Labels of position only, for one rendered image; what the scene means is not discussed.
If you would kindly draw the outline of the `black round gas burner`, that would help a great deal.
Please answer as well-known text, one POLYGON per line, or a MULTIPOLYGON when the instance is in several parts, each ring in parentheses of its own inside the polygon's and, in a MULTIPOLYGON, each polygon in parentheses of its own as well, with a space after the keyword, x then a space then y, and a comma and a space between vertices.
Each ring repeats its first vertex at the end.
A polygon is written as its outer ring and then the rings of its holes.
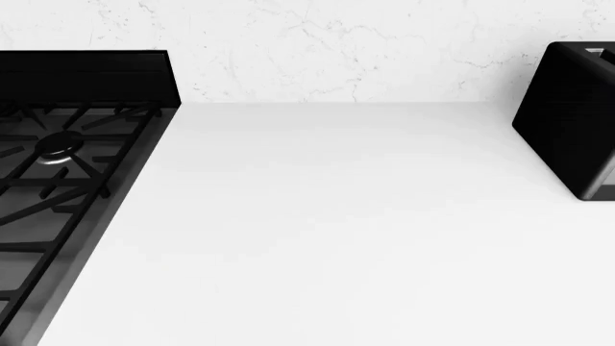
POLYGON ((71 156, 84 146, 83 135, 79 132, 56 132, 39 140, 35 149, 39 153, 37 162, 54 165, 71 161, 71 156))

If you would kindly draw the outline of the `black toaster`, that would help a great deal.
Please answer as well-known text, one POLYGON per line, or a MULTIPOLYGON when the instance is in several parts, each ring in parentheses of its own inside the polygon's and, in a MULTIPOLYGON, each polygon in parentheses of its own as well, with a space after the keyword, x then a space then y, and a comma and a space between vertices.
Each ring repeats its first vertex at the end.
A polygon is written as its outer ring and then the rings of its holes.
POLYGON ((512 127, 580 201, 615 202, 615 41, 551 42, 512 127))

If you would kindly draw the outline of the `black gas stove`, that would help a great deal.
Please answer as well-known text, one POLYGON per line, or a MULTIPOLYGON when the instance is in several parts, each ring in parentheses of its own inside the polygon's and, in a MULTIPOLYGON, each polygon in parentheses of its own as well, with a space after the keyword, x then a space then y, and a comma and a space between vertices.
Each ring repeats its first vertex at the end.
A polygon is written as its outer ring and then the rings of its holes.
MULTIPOLYGON (((5 329, 0 346, 37 346, 68 290, 119 210, 160 141, 181 98, 166 51, 0 51, 0 116, 11 103, 44 109, 63 104, 160 103, 108 183, 26 302, 5 329)), ((0 243, 46 241, 69 216, 47 210, 0 230, 0 243)), ((0 253, 0 290, 19 287, 37 264, 37 253, 0 253)))

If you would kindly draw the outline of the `black stove grate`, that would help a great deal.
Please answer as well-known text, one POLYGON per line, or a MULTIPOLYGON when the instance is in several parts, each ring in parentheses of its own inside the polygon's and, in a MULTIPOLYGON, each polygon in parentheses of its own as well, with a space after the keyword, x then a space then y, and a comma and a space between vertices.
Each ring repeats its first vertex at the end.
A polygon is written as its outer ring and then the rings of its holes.
POLYGON ((0 290, 0 302, 6 304, 0 330, 10 324, 92 204, 111 196, 109 180, 151 120, 161 115, 160 103, 150 102, 44 109, 11 103, 0 116, 0 230, 47 210, 69 216, 51 240, 0 243, 0 253, 39 255, 19 287, 0 290), (62 131, 83 135, 82 149, 66 163, 38 163, 36 143, 62 131))

